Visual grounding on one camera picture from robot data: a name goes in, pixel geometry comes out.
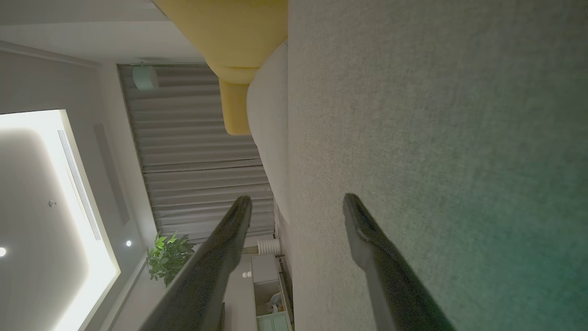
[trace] green plant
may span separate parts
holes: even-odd
[[[176,233],[168,240],[166,236],[155,237],[155,247],[147,249],[147,264],[151,279],[163,278],[167,287],[176,277],[183,265],[194,253],[194,244],[188,243],[188,235],[176,238]]]

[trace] ceiling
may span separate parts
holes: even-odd
[[[97,62],[204,62],[148,0],[0,4],[0,40]]]
[[[89,273],[48,151],[30,129],[0,130],[0,320],[3,330],[48,330]],[[49,200],[58,201],[55,207]],[[51,259],[41,252],[51,252]]]

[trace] yellow cushion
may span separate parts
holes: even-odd
[[[227,132],[249,134],[247,88],[235,85],[249,84],[265,59],[288,37],[288,0],[154,2],[219,77]]]

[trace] sofa cushion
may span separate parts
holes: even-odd
[[[247,116],[274,199],[289,221],[287,41],[267,58],[251,82]]]

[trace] air vent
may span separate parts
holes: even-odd
[[[92,232],[94,233],[94,238],[96,238],[96,240],[102,240],[102,235],[100,235],[100,229],[98,229],[98,223],[96,222],[96,218],[94,217],[92,207],[90,206],[90,201],[88,200],[88,196],[86,195],[86,190],[84,190],[83,188],[82,178],[79,176],[78,167],[75,164],[72,149],[69,146],[68,136],[65,134],[64,130],[57,130],[57,132],[59,133],[61,146],[64,148],[65,158],[68,160],[69,170],[71,172],[76,191],[78,193],[80,201],[82,202],[83,210],[86,213],[86,219],[90,223],[90,227],[92,228]]]

